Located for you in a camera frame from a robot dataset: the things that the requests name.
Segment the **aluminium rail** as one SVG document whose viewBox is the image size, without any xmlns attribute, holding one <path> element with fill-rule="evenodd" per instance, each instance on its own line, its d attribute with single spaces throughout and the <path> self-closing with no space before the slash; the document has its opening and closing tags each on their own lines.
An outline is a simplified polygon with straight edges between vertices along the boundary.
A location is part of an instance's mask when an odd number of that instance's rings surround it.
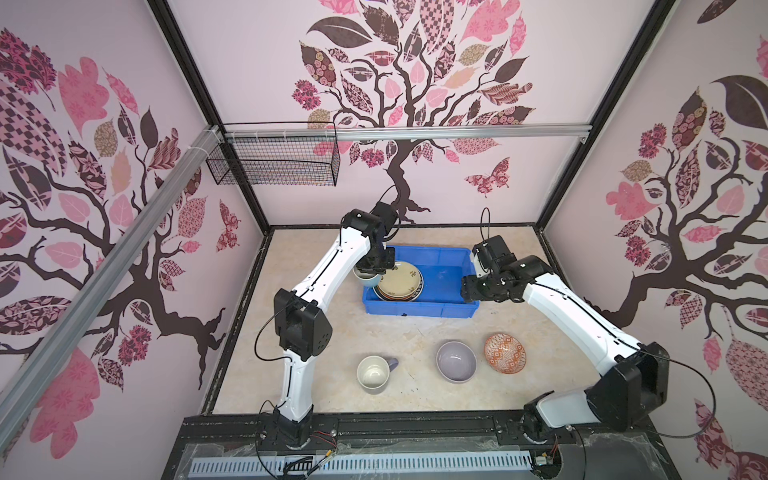
<svg viewBox="0 0 768 480">
<path fill-rule="evenodd" d="M 532 138 L 532 137 L 576 137 L 586 138 L 592 127 L 588 124 L 520 124 L 491 126 L 443 126 L 443 127 L 375 127 L 375 128 L 288 128 L 278 124 L 271 129 L 256 129 L 260 123 L 250 124 L 251 129 L 231 130 L 225 134 L 232 140 L 266 139 L 308 139 L 312 141 L 369 141 L 369 140 L 436 140 L 460 138 Z"/>
<path fill-rule="evenodd" d="M 102 266 L 79 290 L 64 315 L 1 392 L 2 448 L 6 448 L 18 432 L 142 248 L 149 242 L 164 215 L 171 210 L 195 171 L 221 139 L 221 127 L 218 125 L 209 125 L 200 132 L 166 177 L 162 187 L 107 255 Z"/>
</svg>

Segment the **blue plastic bin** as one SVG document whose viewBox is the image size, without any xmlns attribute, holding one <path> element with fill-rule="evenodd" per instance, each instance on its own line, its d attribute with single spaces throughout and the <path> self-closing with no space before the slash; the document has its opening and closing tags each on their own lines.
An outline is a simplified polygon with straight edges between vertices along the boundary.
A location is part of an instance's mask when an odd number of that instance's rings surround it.
<svg viewBox="0 0 768 480">
<path fill-rule="evenodd" d="M 461 295 L 462 279 L 474 276 L 475 268 L 466 248 L 397 245 L 395 260 L 408 262 L 423 276 L 423 290 L 412 301 L 385 301 L 373 288 L 365 287 L 362 303 L 370 315 L 472 318 L 479 301 L 465 302 Z"/>
</svg>

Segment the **aluminium rail left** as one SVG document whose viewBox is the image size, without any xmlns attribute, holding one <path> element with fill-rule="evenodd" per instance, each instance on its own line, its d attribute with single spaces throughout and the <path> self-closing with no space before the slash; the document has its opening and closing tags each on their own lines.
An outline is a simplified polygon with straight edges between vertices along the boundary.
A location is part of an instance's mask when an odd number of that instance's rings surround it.
<svg viewBox="0 0 768 480">
<path fill-rule="evenodd" d="M 164 215 L 171 210 L 195 171 L 221 139 L 221 127 L 218 125 L 209 125 L 200 132 L 166 177 L 162 187 L 107 255 L 102 266 L 79 290 L 64 315 L 1 392 L 2 448 L 6 448 L 18 432 L 142 248 L 149 242 Z"/>
</svg>

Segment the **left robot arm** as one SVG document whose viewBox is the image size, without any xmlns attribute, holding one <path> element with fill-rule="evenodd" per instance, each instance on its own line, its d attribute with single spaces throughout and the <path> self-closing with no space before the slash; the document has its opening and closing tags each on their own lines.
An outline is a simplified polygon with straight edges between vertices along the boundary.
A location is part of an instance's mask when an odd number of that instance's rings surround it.
<svg viewBox="0 0 768 480">
<path fill-rule="evenodd" d="M 311 417 L 315 360 L 330 343 L 333 332 L 328 307 L 354 270 L 382 275 L 394 267 L 395 249 L 387 242 L 398 225 L 396 210 L 383 202 L 369 212 L 350 211 L 312 271 L 293 289 L 281 289 L 275 294 L 275 333 L 285 362 L 283 393 L 277 407 L 283 423 L 301 426 Z"/>
</svg>

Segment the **light blue mug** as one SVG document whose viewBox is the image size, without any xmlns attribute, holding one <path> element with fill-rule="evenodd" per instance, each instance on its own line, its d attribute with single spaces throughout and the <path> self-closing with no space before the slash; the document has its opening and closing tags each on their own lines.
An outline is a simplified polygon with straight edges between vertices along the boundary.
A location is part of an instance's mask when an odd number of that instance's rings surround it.
<svg viewBox="0 0 768 480">
<path fill-rule="evenodd" d="M 379 273 L 371 273 L 371 272 L 363 272 L 362 270 L 358 269 L 357 267 L 353 268 L 353 274 L 355 278 L 364 286 L 367 288 L 373 288 L 376 287 L 381 279 L 382 275 Z"/>
</svg>

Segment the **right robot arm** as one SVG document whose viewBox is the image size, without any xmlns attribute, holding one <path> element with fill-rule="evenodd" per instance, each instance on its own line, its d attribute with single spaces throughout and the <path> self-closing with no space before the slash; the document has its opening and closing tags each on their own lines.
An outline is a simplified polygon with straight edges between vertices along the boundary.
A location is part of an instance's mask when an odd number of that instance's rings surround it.
<svg viewBox="0 0 768 480">
<path fill-rule="evenodd" d="M 530 438 L 579 424 L 624 432 L 666 402 L 671 360 L 661 345 L 643 344 L 614 326 L 536 256 L 497 261 L 473 253 L 471 260 L 475 273 L 462 279 L 464 300 L 529 304 L 579 347 L 599 375 L 592 386 L 528 402 L 523 424 Z"/>
</svg>

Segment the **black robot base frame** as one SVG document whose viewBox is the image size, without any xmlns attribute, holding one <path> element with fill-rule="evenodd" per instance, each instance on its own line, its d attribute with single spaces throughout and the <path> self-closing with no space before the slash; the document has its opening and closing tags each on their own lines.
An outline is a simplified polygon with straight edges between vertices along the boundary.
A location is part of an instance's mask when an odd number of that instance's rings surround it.
<svg viewBox="0 0 768 480">
<path fill-rule="evenodd" d="M 301 447 L 288 447 L 269 412 L 186 418 L 161 474 L 188 479 L 195 458 L 254 455 L 526 451 L 532 470 L 502 474 L 422 474 L 396 479 L 677 479 L 649 421 L 624 433 L 598 424 L 566 426 L 544 440 L 523 432 L 517 410 L 320 413 Z"/>
</svg>

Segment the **red patterned bowl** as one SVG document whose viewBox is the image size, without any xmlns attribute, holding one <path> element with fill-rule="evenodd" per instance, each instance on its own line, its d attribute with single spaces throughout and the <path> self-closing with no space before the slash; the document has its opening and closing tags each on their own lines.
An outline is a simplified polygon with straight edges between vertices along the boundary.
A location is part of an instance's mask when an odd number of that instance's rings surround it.
<svg viewBox="0 0 768 480">
<path fill-rule="evenodd" d="M 527 364 L 523 344 L 507 333 L 490 335 L 484 344 L 484 356 L 495 371 L 507 375 L 520 373 Z"/>
</svg>

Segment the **purple mug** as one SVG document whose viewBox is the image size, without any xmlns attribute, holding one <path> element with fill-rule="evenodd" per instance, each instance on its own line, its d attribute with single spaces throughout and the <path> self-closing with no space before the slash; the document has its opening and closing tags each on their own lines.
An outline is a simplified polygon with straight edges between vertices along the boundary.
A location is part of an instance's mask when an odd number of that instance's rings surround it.
<svg viewBox="0 0 768 480">
<path fill-rule="evenodd" d="M 371 395 L 379 394 L 386 389 L 391 372 L 398 366 L 399 360 L 396 358 L 385 358 L 377 355 L 367 356 L 357 366 L 357 382 L 366 393 Z"/>
</svg>

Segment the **aluminium rail back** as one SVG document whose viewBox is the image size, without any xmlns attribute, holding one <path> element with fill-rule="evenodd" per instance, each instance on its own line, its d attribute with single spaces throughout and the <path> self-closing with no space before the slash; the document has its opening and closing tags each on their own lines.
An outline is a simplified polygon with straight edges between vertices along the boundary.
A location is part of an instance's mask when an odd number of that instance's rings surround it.
<svg viewBox="0 0 768 480">
<path fill-rule="evenodd" d="M 532 137 L 576 137 L 586 138 L 592 127 L 588 124 L 520 124 L 491 126 L 443 126 L 443 127 L 375 127 L 375 128 L 288 128 L 278 124 L 271 129 L 256 129 L 260 123 L 250 124 L 251 129 L 231 130 L 225 134 L 232 140 L 266 139 L 308 139 L 312 141 L 369 141 L 369 140 L 436 140 L 460 138 L 532 138 Z"/>
</svg>

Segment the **cream yellow plate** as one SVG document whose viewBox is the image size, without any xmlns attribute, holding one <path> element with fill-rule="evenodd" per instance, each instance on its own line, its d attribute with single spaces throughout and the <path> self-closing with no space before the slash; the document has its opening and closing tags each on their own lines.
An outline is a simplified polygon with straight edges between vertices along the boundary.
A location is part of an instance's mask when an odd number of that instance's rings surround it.
<svg viewBox="0 0 768 480">
<path fill-rule="evenodd" d="M 412 301 L 423 291 L 424 278 L 413 264 L 396 261 L 374 287 L 377 296 L 384 301 Z"/>
</svg>

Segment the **lavender bowl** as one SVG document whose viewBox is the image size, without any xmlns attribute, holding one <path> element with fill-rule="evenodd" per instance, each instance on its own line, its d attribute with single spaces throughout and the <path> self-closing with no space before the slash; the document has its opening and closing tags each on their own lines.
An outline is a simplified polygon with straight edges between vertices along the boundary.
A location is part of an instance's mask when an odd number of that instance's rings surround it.
<svg viewBox="0 0 768 480">
<path fill-rule="evenodd" d="M 437 350 L 435 361 L 440 375 L 455 384 L 471 380 L 477 369 L 477 358 L 473 350 L 457 340 L 443 343 Z"/>
</svg>

